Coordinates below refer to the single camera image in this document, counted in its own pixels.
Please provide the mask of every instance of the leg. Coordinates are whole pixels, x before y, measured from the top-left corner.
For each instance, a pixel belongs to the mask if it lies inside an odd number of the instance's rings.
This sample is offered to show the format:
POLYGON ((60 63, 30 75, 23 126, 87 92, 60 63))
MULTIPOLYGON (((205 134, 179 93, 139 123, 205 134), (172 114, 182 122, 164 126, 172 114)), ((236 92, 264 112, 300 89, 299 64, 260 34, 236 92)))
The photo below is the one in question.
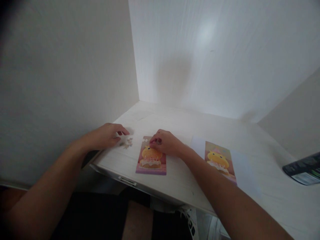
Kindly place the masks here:
POLYGON ((150 240, 152 235, 153 211, 136 202, 129 201, 122 240, 150 240))

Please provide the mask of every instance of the person's right hand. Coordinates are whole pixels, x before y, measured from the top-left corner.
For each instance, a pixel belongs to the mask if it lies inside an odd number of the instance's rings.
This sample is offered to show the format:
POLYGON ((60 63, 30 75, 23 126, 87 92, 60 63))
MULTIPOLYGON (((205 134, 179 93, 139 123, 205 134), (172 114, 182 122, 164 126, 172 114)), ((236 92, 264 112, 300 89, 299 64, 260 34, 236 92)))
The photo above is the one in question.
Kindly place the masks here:
POLYGON ((159 129, 150 139, 150 147, 174 157, 182 158, 181 154, 189 147, 177 139, 171 132, 159 129))

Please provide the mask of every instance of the black shorts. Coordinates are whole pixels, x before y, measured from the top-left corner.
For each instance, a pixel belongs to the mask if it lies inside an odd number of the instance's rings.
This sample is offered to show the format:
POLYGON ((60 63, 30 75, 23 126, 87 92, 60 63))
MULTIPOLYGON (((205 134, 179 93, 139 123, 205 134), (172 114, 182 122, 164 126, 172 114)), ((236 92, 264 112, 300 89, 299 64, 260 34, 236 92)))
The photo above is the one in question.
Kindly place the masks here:
MULTIPOLYGON (((150 206, 150 196, 131 187, 119 196, 73 193, 51 239, 121 239, 128 202, 150 206)), ((154 211, 152 239, 190 239, 188 220, 179 212, 154 211)))

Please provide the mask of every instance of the label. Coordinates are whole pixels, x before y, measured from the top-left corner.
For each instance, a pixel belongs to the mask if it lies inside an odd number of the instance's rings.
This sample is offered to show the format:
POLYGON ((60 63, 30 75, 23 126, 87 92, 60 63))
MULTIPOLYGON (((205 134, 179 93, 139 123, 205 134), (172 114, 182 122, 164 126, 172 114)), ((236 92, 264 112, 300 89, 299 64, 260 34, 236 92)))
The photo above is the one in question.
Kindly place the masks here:
POLYGON ((315 178, 313 176, 311 176, 309 173, 300 173, 300 174, 296 174, 291 176, 294 180, 296 180, 299 183, 302 183, 304 185, 311 185, 311 184, 315 184, 315 183, 320 183, 320 179, 315 178))

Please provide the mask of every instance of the person's left hand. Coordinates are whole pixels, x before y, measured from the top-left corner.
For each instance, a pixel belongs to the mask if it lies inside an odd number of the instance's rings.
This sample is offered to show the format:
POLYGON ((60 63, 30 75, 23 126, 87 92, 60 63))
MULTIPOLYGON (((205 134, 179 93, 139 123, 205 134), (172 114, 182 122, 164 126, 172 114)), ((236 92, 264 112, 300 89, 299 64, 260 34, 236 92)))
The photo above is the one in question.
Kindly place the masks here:
POLYGON ((121 124, 106 123, 83 135, 76 143, 87 151, 103 150, 115 146, 120 141, 121 138, 117 137, 116 133, 120 136, 130 134, 121 124))

